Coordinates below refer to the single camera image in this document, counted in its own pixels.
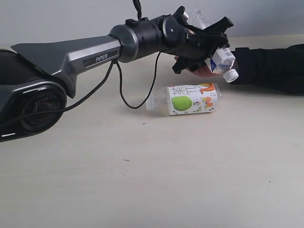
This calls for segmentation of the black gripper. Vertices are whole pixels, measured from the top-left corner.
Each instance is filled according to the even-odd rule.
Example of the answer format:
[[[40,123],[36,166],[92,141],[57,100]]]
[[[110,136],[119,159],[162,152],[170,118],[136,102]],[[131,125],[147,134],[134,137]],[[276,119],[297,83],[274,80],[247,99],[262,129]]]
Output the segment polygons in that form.
[[[218,48],[229,47],[226,31],[233,26],[233,22],[228,17],[223,17],[205,29],[186,28],[184,43],[164,51],[175,56],[176,62],[172,67],[174,73],[181,74],[187,68],[195,71],[207,66],[203,60],[212,56]]]

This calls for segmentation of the black sleeved forearm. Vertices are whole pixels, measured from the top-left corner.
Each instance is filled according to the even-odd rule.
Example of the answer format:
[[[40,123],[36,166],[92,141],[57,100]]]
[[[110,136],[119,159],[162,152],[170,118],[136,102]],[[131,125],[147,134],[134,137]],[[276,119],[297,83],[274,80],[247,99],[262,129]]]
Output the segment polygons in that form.
[[[290,95],[304,95],[304,45],[232,51],[239,77],[233,85],[253,85]]]

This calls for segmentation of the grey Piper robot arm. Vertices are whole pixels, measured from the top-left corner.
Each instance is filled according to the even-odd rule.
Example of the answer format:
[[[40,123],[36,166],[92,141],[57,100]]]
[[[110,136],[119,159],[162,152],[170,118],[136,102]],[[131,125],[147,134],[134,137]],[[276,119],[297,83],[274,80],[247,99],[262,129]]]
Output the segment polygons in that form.
[[[53,43],[20,43],[0,51],[0,140],[40,134],[70,110],[77,76],[102,64],[116,66],[154,53],[178,56],[175,73],[228,47],[232,21],[198,28],[185,14],[127,19],[105,36]]]

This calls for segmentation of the person's open hand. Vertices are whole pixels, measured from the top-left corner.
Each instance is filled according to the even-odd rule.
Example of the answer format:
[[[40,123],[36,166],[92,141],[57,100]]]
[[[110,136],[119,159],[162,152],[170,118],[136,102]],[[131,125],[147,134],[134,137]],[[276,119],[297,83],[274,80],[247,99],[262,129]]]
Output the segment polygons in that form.
[[[195,71],[191,71],[189,68],[186,69],[190,73],[200,76],[200,77],[216,77],[216,76],[222,76],[219,74],[212,73],[207,66],[202,66],[201,68],[198,68]]]

